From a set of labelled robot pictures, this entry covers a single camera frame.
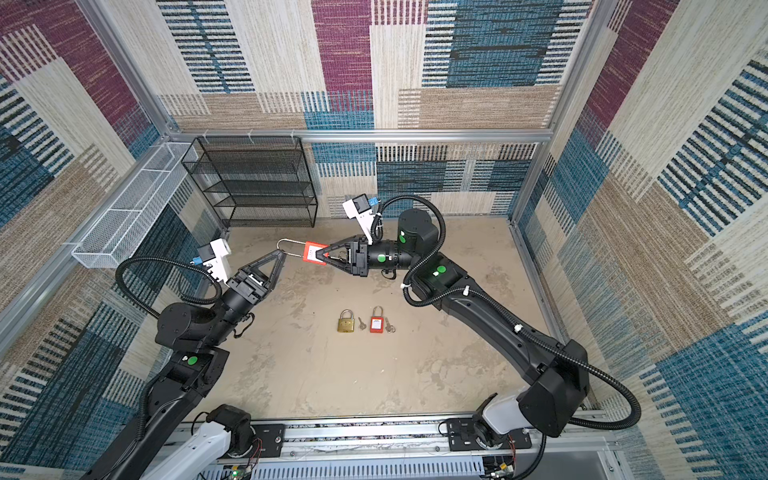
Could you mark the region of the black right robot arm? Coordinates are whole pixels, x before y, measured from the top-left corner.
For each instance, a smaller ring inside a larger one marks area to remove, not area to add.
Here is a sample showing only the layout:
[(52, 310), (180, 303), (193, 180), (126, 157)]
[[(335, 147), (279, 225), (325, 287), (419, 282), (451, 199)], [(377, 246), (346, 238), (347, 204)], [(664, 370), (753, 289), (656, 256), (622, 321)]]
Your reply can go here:
[[(410, 196), (415, 205), (399, 215), (396, 238), (384, 238), (383, 215), (403, 199), (398, 195), (373, 204), (361, 194), (345, 201), (345, 213), (358, 222), (360, 234), (311, 251), (308, 257), (359, 277), (372, 270), (404, 271), (400, 289), (408, 305), (433, 307), (460, 320), (515, 368), (527, 389), (493, 394), (473, 414), (472, 428), (482, 447), (494, 449), (508, 433), (518, 429), (534, 429), (545, 437), (557, 437), (567, 425), (618, 431), (640, 421), (642, 407), (637, 397), (619, 380), (591, 365), (581, 344), (575, 340), (561, 343), (534, 328), (442, 253), (446, 222), (429, 200)], [(603, 422), (577, 417), (592, 378), (626, 400), (629, 412), (625, 417)]]

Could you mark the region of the brass padlock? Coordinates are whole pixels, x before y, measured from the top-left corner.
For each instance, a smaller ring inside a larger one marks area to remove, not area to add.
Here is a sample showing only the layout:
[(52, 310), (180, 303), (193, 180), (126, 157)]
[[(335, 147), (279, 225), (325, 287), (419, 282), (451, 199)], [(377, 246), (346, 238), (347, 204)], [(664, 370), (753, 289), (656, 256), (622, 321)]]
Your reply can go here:
[(353, 333), (355, 331), (356, 319), (352, 310), (344, 309), (338, 318), (337, 331), (339, 333)]

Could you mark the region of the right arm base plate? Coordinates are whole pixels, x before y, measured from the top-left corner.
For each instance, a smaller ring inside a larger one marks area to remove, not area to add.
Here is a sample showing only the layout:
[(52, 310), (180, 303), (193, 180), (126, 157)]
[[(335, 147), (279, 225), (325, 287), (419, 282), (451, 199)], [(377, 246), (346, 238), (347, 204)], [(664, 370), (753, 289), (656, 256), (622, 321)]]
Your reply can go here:
[(533, 445), (530, 434), (522, 429), (501, 435), (471, 418), (448, 418), (438, 424), (437, 430), (448, 440), (452, 452), (528, 449)]

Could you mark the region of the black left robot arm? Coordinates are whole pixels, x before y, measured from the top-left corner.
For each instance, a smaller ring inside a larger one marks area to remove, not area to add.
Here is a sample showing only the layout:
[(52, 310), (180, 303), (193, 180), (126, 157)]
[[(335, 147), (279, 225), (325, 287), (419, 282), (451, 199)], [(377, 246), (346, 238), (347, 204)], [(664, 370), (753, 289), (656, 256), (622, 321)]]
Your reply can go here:
[(172, 303), (162, 312), (146, 307), (157, 320), (155, 342), (171, 349), (168, 362), (143, 388), (136, 416), (83, 475), (85, 479), (138, 479), (186, 416), (220, 379), (229, 352), (220, 345), (242, 336), (243, 322), (277, 286), (287, 254), (279, 249), (240, 267), (220, 285), (213, 275), (191, 264), (159, 257), (132, 257), (116, 270), (120, 291), (142, 306), (124, 281), (128, 267), (157, 262), (190, 270), (213, 283), (211, 298)]

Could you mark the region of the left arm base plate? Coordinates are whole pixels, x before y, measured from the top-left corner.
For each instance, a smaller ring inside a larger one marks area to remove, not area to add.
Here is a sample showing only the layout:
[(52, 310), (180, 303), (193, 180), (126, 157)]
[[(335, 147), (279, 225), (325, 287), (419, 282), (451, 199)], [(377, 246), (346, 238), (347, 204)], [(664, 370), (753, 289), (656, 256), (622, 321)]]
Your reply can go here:
[(250, 461), (277, 458), (282, 452), (285, 430), (285, 424), (275, 423), (237, 427), (231, 433), (230, 449), (226, 456)]

